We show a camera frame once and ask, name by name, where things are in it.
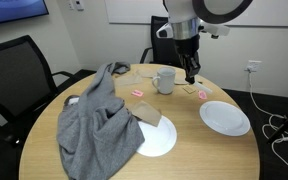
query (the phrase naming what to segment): chair backrest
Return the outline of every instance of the chair backrest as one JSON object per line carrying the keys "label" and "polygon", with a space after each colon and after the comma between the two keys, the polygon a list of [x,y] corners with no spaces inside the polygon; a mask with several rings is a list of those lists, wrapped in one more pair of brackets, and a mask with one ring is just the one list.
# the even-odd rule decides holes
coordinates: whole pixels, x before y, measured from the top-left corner
{"label": "chair backrest", "polygon": [[176,53],[173,39],[161,39],[156,36],[156,31],[168,22],[167,17],[151,17],[151,42],[153,47],[153,63],[180,67],[180,59]]}
{"label": "chair backrest", "polygon": [[28,35],[0,44],[0,114],[13,121],[55,97],[45,57]]}

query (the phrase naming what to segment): white ceramic plate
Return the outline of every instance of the white ceramic plate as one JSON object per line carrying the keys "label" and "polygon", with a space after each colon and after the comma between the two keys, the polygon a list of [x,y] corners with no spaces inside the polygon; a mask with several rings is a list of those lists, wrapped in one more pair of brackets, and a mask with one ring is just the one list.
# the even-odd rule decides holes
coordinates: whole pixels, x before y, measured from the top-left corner
{"label": "white ceramic plate", "polygon": [[138,123],[145,138],[145,142],[137,149],[138,153],[157,157],[168,153],[174,147],[177,132],[168,118],[162,116],[157,127],[141,121]]}
{"label": "white ceramic plate", "polygon": [[241,136],[251,127],[247,116],[240,109],[221,101],[204,103],[200,108],[200,116],[210,128],[228,136]]}

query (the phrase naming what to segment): round wooden table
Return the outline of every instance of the round wooden table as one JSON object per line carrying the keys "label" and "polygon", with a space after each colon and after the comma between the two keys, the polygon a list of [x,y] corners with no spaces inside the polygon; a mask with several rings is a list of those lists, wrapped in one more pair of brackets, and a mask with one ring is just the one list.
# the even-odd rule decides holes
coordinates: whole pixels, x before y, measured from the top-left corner
{"label": "round wooden table", "polygon": [[[131,71],[156,71],[162,65],[134,64]],[[176,69],[184,77],[184,70]],[[92,82],[94,75],[74,84],[61,93],[41,114],[34,124],[23,149],[20,163],[20,179],[67,179],[56,141],[58,115],[65,99],[80,95]],[[224,101],[237,104],[222,89],[198,76],[199,81],[213,90],[208,99],[198,98],[197,92],[188,94],[183,85],[176,85],[170,95],[158,94],[151,78],[142,83],[117,86],[116,96],[126,104],[141,100],[160,109],[177,130],[177,142],[173,149],[160,157],[146,157],[136,153],[111,179],[259,179],[259,153],[252,129],[238,137],[231,137],[210,129],[201,119],[199,109],[207,101]],[[144,96],[131,95],[141,90]]]}

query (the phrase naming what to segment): white cable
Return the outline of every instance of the white cable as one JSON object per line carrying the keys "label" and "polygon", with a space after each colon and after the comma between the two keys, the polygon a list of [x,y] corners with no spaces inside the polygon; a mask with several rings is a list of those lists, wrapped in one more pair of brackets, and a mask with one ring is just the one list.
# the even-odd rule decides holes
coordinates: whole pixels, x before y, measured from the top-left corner
{"label": "white cable", "polygon": [[[251,73],[252,73],[252,72],[251,72],[250,70],[248,70],[248,72],[249,72],[249,82],[250,82],[250,95],[251,95],[251,98],[252,98],[252,101],[253,101],[255,107],[256,107],[259,111],[261,111],[261,112],[263,112],[263,113],[265,113],[265,114],[270,115],[269,124],[264,124],[264,125],[262,126],[263,135],[264,135],[267,139],[269,139],[269,137],[268,137],[268,136],[266,135],[266,133],[265,133],[265,127],[268,127],[268,126],[269,126],[269,127],[271,127],[272,129],[277,130],[278,127],[276,127],[276,126],[274,126],[274,125],[272,124],[272,118],[273,118],[273,117],[278,117],[278,118],[280,118],[280,119],[285,119],[285,117],[284,117],[284,116],[281,116],[281,115],[278,115],[278,114],[272,114],[272,113],[270,113],[270,112],[264,111],[263,109],[261,109],[261,108],[259,108],[259,107],[257,106],[257,104],[256,104],[256,102],[255,102],[255,100],[254,100],[254,97],[253,97],[252,78],[251,78]],[[288,136],[285,137],[284,134],[282,134],[282,138],[276,139],[276,140],[272,143],[271,148],[272,148],[272,151],[274,152],[274,154],[275,154],[278,158],[280,158],[280,159],[288,166],[287,161],[285,161],[279,154],[277,154],[277,152],[276,152],[275,149],[274,149],[274,144],[275,144],[275,143],[282,143],[282,142],[284,142],[284,141],[288,141]]]}

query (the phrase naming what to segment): gray cloth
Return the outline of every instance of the gray cloth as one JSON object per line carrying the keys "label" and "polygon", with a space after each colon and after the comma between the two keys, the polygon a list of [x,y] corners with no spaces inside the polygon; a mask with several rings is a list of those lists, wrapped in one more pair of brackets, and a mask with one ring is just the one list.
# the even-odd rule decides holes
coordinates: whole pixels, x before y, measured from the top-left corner
{"label": "gray cloth", "polygon": [[124,73],[128,63],[102,65],[78,103],[64,106],[57,141],[70,179],[108,179],[144,142],[136,118],[115,96],[112,73]]}

